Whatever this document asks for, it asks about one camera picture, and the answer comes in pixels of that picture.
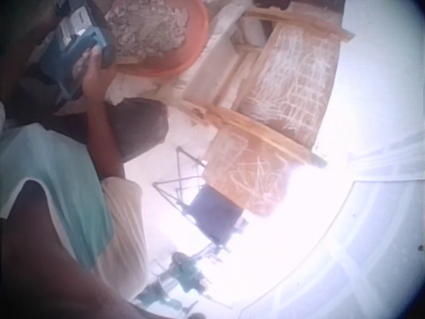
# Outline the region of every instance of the metal frame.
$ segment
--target metal frame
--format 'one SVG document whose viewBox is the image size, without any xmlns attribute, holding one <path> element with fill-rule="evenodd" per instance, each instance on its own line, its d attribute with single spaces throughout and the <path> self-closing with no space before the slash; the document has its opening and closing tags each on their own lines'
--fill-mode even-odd
<svg viewBox="0 0 425 319">
<path fill-rule="evenodd" d="M 186 156 L 187 158 L 189 158 L 190 160 L 194 161 L 197 166 L 197 175 L 196 176 L 191 176 L 191 177 L 181 177 L 181 170 L 180 170 L 180 154 L 183 154 L 184 156 Z M 186 205 L 183 202 L 183 190 L 185 189 L 191 189 L 194 187 L 198 187 L 198 189 L 201 189 L 202 185 L 199 184 L 199 178 L 201 178 L 201 175 L 199 175 L 199 166 L 206 168 L 206 165 L 201 162 L 199 159 L 194 158 L 191 154 L 187 153 L 183 148 L 181 148 L 181 146 L 176 148 L 176 155 L 177 155 L 177 173 L 178 173 L 178 179 L 172 179 L 169 181 L 160 181 L 160 182 L 155 182 L 152 184 L 153 188 L 155 188 L 157 190 L 157 192 L 166 200 L 168 201 L 168 203 L 170 203 L 170 205 L 172 205 L 174 208 L 176 208 L 176 210 L 178 210 L 188 221 L 190 221 L 190 223 L 192 225 L 194 225 L 197 229 L 199 229 L 199 231 L 206 237 L 208 238 L 211 243 L 217 248 L 217 253 L 221 250 L 224 249 L 225 251 L 229 252 L 229 250 L 226 248 L 226 246 L 222 245 L 222 244 L 217 244 L 215 242 L 215 240 L 213 238 L 211 238 L 210 236 L 208 236 L 201 228 L 199 228 L 199 226 L 193 222 L 193 220 L 191 218 L 188 218 L 188 214 L 186 213 L 187 209 L 189 208 L 188 205 Z M 182 185 L 182 181 L 188 181 L 191 179 L 198 179 L 198 184 L 197 186 L 194 187 L 183 187 Z M 173 194 L 170 194 L 168 191 L 165 191 L 164 189 L 160 188 L 161 185 L 166 185 L 166 184 L 170 184 L 170 183 L 179 183 L 179 187 L 176 189 L 176 193 L 177 196 L 174 196 Z"/>
<path fill-rule="evenodd" d="M 196 170 L 197 170 L 196 176 L 181 177 L 180 154 L 185 155 L 187 158 L 189 158 L 190 160 L 192 160 L 196 163 L 196 165 L 197 165 L 196 166 Z M 176 156 L 177 156 L 177 173 L 178 173 L 179 178 L 178 179 L 172 179 L 172 180 L 169 180 L 169 181 L 155 182 L 155 183 L 152 184 L 152 186 L 153 186 L 153 188 L 155 188 L 157 190 L 157 192 L 166 201 L 168 201 L 174 208 L 176 208 L 176 210 L 178 210 L 182 215 L 186 215 L 185 209 L 187 208 L 187 205 L 183 201 L 183 191 L 186 190 L 186 189 L 191 189 L 193 187 L 183 187 L 182 182 L 196 178 L 196 179 L 198 179 L 197 187 L 198 187 L 198 189 L 201 189 L 201 185 L 199 184 L 199 179 L 201 178 L 201 176 L 199 175 L 199 166 L 206 168 L 206 165 L 203 162 L 201 162 L 199 159 L 194 158 L 191 154 L 187 153 L 183 148 L 181 148 L 181 146 L 179 146 L 176 149 Z M 176 189 L 177 197 L 170 194 L 168 191 L 165 191 L 164 189 L 160 188 L 160 185 L 166 185 L 166 184 L 175 183 L 175 182 L 179 183 L 179 188 Z"/>
</svg>

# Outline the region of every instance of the orange bowl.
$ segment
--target orange bowl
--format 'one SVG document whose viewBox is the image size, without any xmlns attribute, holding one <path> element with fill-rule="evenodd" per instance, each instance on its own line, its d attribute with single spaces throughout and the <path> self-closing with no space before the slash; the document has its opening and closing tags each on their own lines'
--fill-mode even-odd
<svg viewBox="0 0 425 319">
<path fill-rule="evenodd" d="M 120 2 L 115 1 L 112 9 Z M 209 33 L 208 11 L 202 0 L 166 0 L 172 8 L 186 8 L 189 20 L 185 44 L 163 58 L 146 58 L 141 63 L 119 64 L 118 72 L 151 78 L 178 76 L 190 68 L 201 55 Z"/>
</svg>

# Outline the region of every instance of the teal shirt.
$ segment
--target teal shirt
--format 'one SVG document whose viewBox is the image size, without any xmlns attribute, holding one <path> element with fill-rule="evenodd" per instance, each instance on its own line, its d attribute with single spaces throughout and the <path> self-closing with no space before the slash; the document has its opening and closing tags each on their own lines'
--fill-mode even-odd
<svg viewBox="0 0 425 319">
<path fill-rule="evenodd" d="M 0 217 L 7 218 L 29 179 L 43 186 L 49 207 L 54 207 L 76 260 L 85 269 L 91 269 L 114 230 L 86 146 L 46 131 L 39 124 L 3 132 Z"/>
</svg>

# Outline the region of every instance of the short dark hair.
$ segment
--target short dark hair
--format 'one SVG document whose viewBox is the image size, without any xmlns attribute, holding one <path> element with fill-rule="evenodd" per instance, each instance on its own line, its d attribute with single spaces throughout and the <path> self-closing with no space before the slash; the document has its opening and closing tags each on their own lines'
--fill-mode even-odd
<svg viewBox="0 0 425 319">
<path fill-rule="evenodd" d="M 163 143 L 169 130 L 167 107 L 146 98 L 108 105 L 108 120 L 124 162 Z"/>
</svg>

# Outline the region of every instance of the scratched wood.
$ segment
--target scratched wood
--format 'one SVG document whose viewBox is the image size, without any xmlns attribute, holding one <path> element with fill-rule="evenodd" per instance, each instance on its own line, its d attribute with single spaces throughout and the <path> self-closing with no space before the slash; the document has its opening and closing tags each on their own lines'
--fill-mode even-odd
<svg viewBox="0 0 425 319">
<path fill-rule="evenodd" d="M 313 6 L 292 11 L 300 9 L 336 25 L 341 17 Z M 309 28 L 277 23 L 249 86 L 232 108 L 311 149 L 331 96 L 339 49 L 340 39 L 335 35 L 323 38 Z"/>
<path fill-rule="evenodd" d="M 205 181 L 237 205 L 263 217 L 276 210 L 292 172 L 303 165 L 291 154 L 235 126 L 219 130 L 206 160 Z"/>
</svg>

